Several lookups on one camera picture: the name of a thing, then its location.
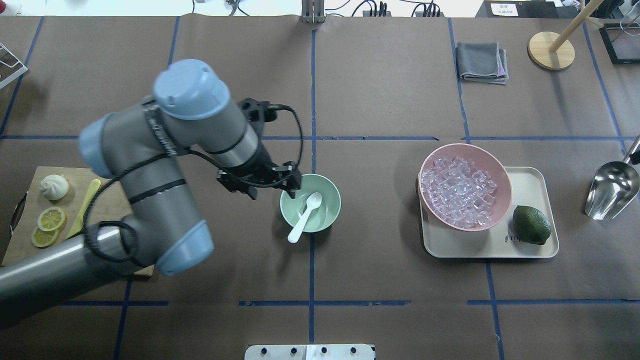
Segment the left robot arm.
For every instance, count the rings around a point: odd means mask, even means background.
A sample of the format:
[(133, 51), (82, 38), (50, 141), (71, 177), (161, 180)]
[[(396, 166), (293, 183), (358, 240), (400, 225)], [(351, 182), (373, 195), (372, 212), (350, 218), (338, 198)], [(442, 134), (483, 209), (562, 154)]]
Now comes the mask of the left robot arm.
[(82, 158), (98, 176), (119, 183), (131, 214), (89, 224), (42, 253), (2, 267), (1, 328), (9, 328), (153, 265), (164, 275), (186, 271), (214, 250), (207, 222), (178, 164), (194, 155), (218, 168), (231, 193), (255, 199), (259, 188), (295, 198), (298, 161), (279, 166), (262, 143), (265, 123), (292, 107), (251, 98), (234, 102), (205, 62), (170, 64), (140, 104), (112, 112), (78, 137)]

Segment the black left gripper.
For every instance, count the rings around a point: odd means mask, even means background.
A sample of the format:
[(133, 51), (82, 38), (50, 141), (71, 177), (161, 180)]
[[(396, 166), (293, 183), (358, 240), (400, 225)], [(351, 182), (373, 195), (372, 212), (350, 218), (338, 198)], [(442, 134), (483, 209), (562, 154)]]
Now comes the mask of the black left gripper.
[(258, 198), (258, 189), (267, 188), (279, 189), (292, 198), (293, 191), (299, 191), (302, 185), (302, 174), (293, 173), (292, 161), (280, 166), (271, 161), (261, 162), (250, 173), (242, 176), (220, 168), (216, 179), (227, 191), (246, 194), (253, 200)]

